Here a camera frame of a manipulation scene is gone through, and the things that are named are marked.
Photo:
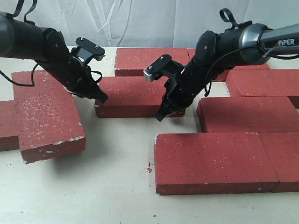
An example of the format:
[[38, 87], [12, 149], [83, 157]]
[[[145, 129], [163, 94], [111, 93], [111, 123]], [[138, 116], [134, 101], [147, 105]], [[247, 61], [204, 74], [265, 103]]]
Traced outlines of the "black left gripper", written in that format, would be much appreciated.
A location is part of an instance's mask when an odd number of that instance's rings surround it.
[[108, 95], [98, 86], [99, 80], [93, 79], [90, 67], [73, 56], [47, 63], [46, 71], [73, 95], [102, 103], [108, 99]]

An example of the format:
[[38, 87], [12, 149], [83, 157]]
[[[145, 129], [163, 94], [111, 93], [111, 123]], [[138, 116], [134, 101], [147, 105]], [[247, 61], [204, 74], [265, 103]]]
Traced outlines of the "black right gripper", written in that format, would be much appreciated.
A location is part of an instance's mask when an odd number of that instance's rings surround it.
[[202, 91], [205, 96], [210, 93], [210, 62], [203, 63], [192, 59], [184, 68], [175, 73], [156, 113], [156, 119], [165, 117], [189, 107], [194, 98]]

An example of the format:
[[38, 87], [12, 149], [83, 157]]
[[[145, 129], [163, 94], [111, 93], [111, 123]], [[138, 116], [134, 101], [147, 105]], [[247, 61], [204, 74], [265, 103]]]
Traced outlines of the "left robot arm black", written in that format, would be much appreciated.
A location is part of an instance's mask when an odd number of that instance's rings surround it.
[[0, 56], [34, 60], [56, 79], [67, 92], [81, 98], [104, 103], [108, 95], [94, 80], [88, 65], [92, 59], [103, 59], [105, 50], [90, 40], [79, 37], [76, 47], [69, 50], [63, 34], [15, 20], [12, 14], [0, 13]]

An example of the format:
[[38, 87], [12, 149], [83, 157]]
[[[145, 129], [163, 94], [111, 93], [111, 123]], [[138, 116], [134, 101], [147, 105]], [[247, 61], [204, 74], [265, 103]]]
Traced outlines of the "right robot arm black grey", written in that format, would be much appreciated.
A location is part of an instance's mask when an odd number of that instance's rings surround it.
[[291, 60], [299, 57], [298, 24], [272, 29], [264, 24], [234, 24], [222, 33], [206, 31], [197, 42], [195, 54], [182, 65], [171, 55], [161, 55], [144, 70], [149, 81], [166, 76], [165, 94], [156, 119], [189, 107], [201, 92], [208, 96], [211, 82], [236, 66], [261, 65], [271, 57]]

